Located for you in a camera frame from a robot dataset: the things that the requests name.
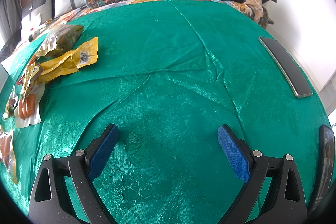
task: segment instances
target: snack wrapper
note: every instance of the snack wrapper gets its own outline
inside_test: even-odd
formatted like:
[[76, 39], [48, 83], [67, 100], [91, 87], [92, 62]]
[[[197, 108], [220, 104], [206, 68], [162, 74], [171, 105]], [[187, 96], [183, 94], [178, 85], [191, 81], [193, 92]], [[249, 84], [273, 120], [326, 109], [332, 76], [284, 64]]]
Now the snack wrapper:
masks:
[[17, 184], [16, 177], [16, 160], [13, 150], [13, 130], [4, 131], [0, 126], [0, 160], [7, 169], [8, 175], [12, 182]]
[[43, 68], [33, 62], [30, 65], [27, 65], [25, 70], [23, 71], [21, 83], [21, 96], [23, 101], [26, 100], [27, 95], [30, 93], [31, 89], [34, 86], [35, 79], [43, 72]]
[[2, 114], [3, 120], [6, 120], [14, 115], [14, 108], [16, 107], [17, 102], [18, 102], [18, 96], [15, 94], [15, 86], [13, 86], [12, 92], [10, 93], [9, 99], [7, 101], [5, 112]]
[[68, 51], [53, 60], [41, 63], [42, 73], [35, 83], [48, 83], [60, 75], [77, 72], [79, 68], [95, 63], [98, 59], [98, 37], [84, 42], [77, 49]]
[[71, 50], [84, 30], [82, 25], [60, 24], [46, 36], [36, 56], [59, 57]]

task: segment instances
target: gray curtain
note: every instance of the gray curtain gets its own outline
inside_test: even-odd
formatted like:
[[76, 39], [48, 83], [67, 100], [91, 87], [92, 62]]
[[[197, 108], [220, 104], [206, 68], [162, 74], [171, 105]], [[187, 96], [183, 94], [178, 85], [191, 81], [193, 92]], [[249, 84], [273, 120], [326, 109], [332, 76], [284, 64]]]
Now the gray curtain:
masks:
[[5, 45], [0, 51], [0, 61], [7, 58], [21, 40], [20, 0], [0, 0], [0, 33]]

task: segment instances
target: plastic bag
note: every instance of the plastic bag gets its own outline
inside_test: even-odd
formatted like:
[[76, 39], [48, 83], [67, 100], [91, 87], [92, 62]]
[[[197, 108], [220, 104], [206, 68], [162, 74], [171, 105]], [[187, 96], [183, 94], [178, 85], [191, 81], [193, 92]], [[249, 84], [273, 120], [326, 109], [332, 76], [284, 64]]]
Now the plastic bag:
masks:
[[23, 71], [21, 82], [22, 89], [21, 89], [21, 96], [23, 101], [26, 100], [26, 97], [29, 95], [31, 89], [35, 84], [35, 79], [43, 72], [43, 68], [33, 62], [30, 65], [27, 65], [25, 70]]
[[79, 68], [95, 63], [98, 59], [98, 37], [84, 42], [77, 49], [68, 51], [53, 60], [41, 63], [43, 72], [35, 83], [48, 83], [60, 75], [77, 72]]
[[7, 101], [5, 112], [2, 114], [3, 120], [6, 120], [14, 115], [14, 108], [16, 107], [17, 102], [18, 96], [15, 94], [15, 86], [13, 86], [12, 92], [10, 93], [9, 99]]
[[55, 58], [71, 50], [84, 30], [82, 25], [61, 24], [53, 28], [36, 51], [37, 57]]
[[18, 105], [15, 109], [14, 109], [14, 116], [15, 116], [15, 127], [16, 128], [24, 128], [29, 126], [30, 124], [38, 124], [40, 123], [41, 117], [40, 117], [40, 101], [41, 98], [44, 94], [44, 90], [45, 90], [45, 83], [42, 83], [40, 85], [33, 85], [32, 89], [30, 90], [29, 94], [35, 94], [35, 112], [33, 115], [30, 115], [29, 117], [25, 118], [25, 119], [21, 119], [20, 115], [19, 115], [19, 107], [20, 105]]
[[7, 169], [8, 175], [12, 182], [17, 184], [16, 177], [16, 160], [13, 150], [13, 130], [4, 131], [0, 126], [0, 161]]

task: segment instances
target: sausage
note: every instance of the sausage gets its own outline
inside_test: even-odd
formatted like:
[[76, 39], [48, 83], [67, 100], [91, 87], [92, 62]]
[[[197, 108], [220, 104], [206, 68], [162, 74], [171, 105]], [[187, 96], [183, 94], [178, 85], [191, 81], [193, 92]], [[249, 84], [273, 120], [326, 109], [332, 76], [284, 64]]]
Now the sausage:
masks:
[[35, 101], [36, 101], [36, 95], [35, 94], [29, 94], [27, 96], [26, 111], [27, 111], [29, 116], [34, 115], [34, 113], [35, 113]]
[[29, 114], [27, 113], [27, 99], [22, 103], [22, 112], [26, 118], [29, 117]]
[[25, 120], [26, 117], [23, 115], [23, 111], [22, 111], [22, 98], [19, 100], [19, 105], [18, 105], [18, 110], [17, 110], [18, 114], [19, 114], [19, 117], [22, 119], [22, 120]]

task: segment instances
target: smartphone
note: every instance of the smartphone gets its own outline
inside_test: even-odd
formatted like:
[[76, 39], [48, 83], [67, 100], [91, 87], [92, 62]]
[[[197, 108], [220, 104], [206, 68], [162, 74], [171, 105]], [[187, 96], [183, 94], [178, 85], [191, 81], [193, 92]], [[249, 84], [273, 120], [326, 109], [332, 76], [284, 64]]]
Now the smartphone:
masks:
[[267, 37], [259, 37], [259, 41], [272, 56], [287, 79], [296, 98], [303, 98], [313, 94], [306, 78], [295, 61], [288, 54], [279, 41]]
[[333, 130], [326, 124], [320, 126], [320, 152], [319, 164], [317, 166], [315, 185], [310, 202], [307, 207], [307, 213], [311, 214], [320, 204], [323, 197], [331, 185], [331, 178], [334, 170], [335, 160], [335, 135]]

